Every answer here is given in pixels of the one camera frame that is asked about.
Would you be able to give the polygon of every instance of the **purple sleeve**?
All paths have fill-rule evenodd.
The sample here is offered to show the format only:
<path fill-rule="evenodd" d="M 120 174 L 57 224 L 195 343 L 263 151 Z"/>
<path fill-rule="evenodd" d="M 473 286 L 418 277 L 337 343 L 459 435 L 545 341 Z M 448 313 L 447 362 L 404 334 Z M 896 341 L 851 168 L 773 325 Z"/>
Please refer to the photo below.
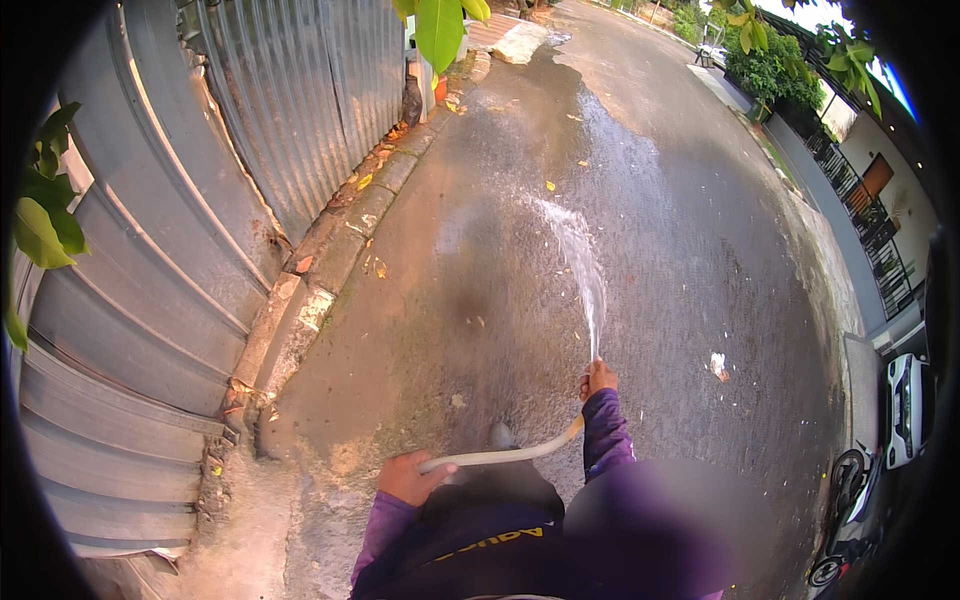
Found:
<path fill-rule="evenodd" d="M 626 463 L 635 463 L 634 441 L 627 421 L 620 417 L 616 390 L 604 388 L 584 404 L 584 475 L 589 482 L 601 473 Z"/>
<path fill-rule="evenodd" d="M 350 575 L 350 585 L 357 581 L 357 575 L 365 566 L 372 563 L 390 542 L 399 538 L 400 534 L 414 520 L 417 509 L 403 500 L 386 492 L 377 492 L 370 508 L 370 518 L 367 519 L 367 531 L 363 535 L 363 548 L 353 566 Z"/>

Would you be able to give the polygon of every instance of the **shoe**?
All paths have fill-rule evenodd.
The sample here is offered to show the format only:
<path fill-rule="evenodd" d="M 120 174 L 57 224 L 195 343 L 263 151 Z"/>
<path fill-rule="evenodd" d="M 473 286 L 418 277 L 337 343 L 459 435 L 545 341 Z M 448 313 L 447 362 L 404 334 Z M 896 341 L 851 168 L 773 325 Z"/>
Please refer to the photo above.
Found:
<path fill-rule="evenodd" d="M 503 421 L 498 421 L 490 428 L 490 438 L 488 442 L 494 450 L 509 450 L 516 447 L 514 444 L 514 432 Z"/>

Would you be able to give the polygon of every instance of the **dark shorts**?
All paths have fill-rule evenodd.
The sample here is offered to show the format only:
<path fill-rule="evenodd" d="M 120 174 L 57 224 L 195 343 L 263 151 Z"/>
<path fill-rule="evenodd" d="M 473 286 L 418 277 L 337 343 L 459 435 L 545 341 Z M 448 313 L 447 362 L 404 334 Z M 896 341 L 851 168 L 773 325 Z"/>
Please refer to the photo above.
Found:
<path fill-rule="evenodd" d="M 484 504 L 530 504 L 556 520 L 564 518 L 564 501 L 530 461 L 462 468 L 463 483 L 439 486 L 417 509 L 416 521 L 428 524 L 454 512 Z"/>

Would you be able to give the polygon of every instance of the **white car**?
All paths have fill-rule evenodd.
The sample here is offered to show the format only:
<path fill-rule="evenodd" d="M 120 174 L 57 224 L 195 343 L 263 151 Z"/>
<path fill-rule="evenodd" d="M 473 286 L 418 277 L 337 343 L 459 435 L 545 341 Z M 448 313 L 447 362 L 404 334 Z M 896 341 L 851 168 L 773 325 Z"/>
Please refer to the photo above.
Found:
<path fill-rule="evenodd" d="M 923 450 L 933 430 L 934 387 L 930 366 L 913 354 L 898 356 L 884 372 L 889 442 L 883 464 L 906 465 Z"/>
<path fill-rule="evenodd" d="M 700 44 L 697 46 L 697 54 L 709 56 L 713 60 L 713 64 L 722 69 L 727 67 L 727 49 L 722 46 Z"/>

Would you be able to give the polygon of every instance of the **sky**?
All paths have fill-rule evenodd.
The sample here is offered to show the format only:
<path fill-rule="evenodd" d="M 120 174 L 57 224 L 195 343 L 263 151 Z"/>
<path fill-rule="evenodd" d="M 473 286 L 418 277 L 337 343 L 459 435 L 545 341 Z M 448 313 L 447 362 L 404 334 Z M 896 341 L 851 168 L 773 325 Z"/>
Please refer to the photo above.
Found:
<path fill-rule="evenodd" d="M 844 29 L 847 31 L 852 29 L 853 24 L 843 17 L 839 6 L 830 4 L 827 0 L 814 1 L 817 3 L 817 6 L 814 6 L 812 2 L 805 6 L 798 4 L 796 10 L 791 11 L 790 9 L 785 9 L 780 0 L 753 0 L 755 6 L 759 6 L 776 16 L 782 16 L 787 20 L 793 21 L 804 29 L 814 33 L 817 31 L 817 25 L 821 23 L 829 25 L 832 21 L 843 24 Z M 700 4 L 704 12 L 710 11 L 709 2 L 701 0 Z M 894 74 L 893 69 L 883 63 L 879 58 L 874 59 L 869 69 L 880 84 L 889 89 L 894 97 L 910 112 L 910 115 L 916 118 L 906 95 L 900 87 L 900 82 L 897 81 L 897 76 Z"/>

